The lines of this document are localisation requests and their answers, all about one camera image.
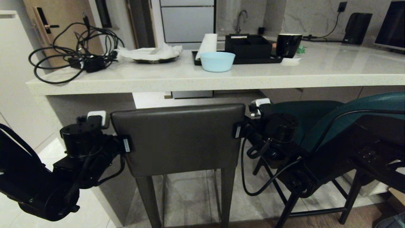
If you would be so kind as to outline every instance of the dark plate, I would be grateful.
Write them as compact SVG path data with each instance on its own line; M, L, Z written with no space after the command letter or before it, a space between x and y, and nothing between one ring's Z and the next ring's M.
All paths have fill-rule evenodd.
M196 60L196 55L198 51L192 51L194 65L201 66L201 60ZM235 59L233 64L260 64L260 63L281 63L283 58L280 57L270 57L270 58L244 58L244 59Z
M171 62L175 60L177 57L168 58L168 59L159 59L159 60L142 60L142 59L134 59L137 63L148 63L148 64L156 64L156 63L165 63Z

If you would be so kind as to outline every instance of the kitchen counter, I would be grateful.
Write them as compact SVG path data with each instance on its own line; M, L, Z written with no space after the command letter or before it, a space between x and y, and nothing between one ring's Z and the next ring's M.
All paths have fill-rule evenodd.
M99 72L83 72L68 84L51 85L37 79L26 84L58 137L63 126L89 111L135 109L132 92L405 85L404 55L340 43L302 44L306 53L297 66L234 65L230 71L211 73L194 66L192 53L186 50L170 63L149 65L120 60ZM76 72L65 68L44 78L60 81ZM106 133L113 133L112 127ZM116 158L103 177L118 170ZM117 227L125 225L136 190L128 168L92 190L112 222Z
M124 60L99 72L83 72L63 86L45 84L37 79L27 85L34 96L39 96L405 84L404 55L340 43L303 41L302 44L306 53L297 66L234 65L230 71L212 73L194 66L191 51L185 50L170 63L149 65ZM76 69L65 68L46 75L45 79L64 80L76 72Z

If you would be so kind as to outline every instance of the cable bundle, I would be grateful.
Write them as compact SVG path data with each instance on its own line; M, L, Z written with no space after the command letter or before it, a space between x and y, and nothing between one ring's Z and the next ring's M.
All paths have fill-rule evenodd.
M86 70L86 72L95 72L99 71L101 69L105 69L108 66L111 65L112 62L117 61L117 52L114 51L114 49L118 48L119 42L124 46L124 43L122 40L112 31L105 29L105 28L97 28L94 26L91 26L88 22L88 18L84 17L84 22L85 23L72 23L70 24L67 28L65 28L56 38L53 40L53 43L51 44L50 47L43 47L34 50L29 56L28 56L28 61L32 66L34 66L34 75L36 78L39 80L49 83L49 84L62 84L62 83L67 83L75 78L77 78L81 72ZM73 25L84 25L86 26L87 30L84 31L83 33L79 34L75 32L76 38L77 38L77 44L76 44L76 49L73 50L68 47L60 47L55 45L56 40L63 35L70 27ZM89 51L89 41L95 37L98 36L105 36L105 47L106 51L103 55L96 55L92 54ZM31 58L34 54L37 52L43 51L45 49L53 49L55 50L58 54L52 55L52 56L47 56L46 58L40 60L38 63L33 63L31 61ZM68 64L60 66L60 67L41 67L41 63L44 61L50 59L50 58L56 58L56 57L62 57L63 60L65 60ZM79 72L71 77L70 79L60 81L60 82L51 82L47 81L43 78L41 78L37 74L37 69L47 69L47 70L55 70L55 69L62 69L65 67L73 67L80 69Z

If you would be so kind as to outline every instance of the marble wall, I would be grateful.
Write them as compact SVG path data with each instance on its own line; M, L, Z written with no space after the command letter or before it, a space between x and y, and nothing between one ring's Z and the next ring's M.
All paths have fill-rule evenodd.
M245 9L249 18L243 22L241 18L241 33L257 34L259 27L263 26L266 0L219 0L217 1L216 33L235 33L237 17Z
M268 0L264 18L264 27L269 34L279 32L328 34L335 25L337 8L343 0ZM348 0L346 11L339 16L339 22L330 38L342 39L346 24L352 13L372 13L363 45L372 45L381 28L391 0ZM284 17L280 11L285 4Z

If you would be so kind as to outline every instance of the faucet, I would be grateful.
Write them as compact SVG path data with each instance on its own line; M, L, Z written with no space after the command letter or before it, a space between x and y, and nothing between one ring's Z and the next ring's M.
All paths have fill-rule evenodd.
M248 15L247 15L247 11L246 11L246 10L243 9L243 10L241 10L241 11L239 12L239 15L238 15L238 23L236 24L236 28L235 28L236 34L241 33L241 27L240 27L240 25L239 25L239 19L241 18L242 13L245 13L245 16L246 16L246 17L243 17L243 22L246 22L246 18L248 18Z

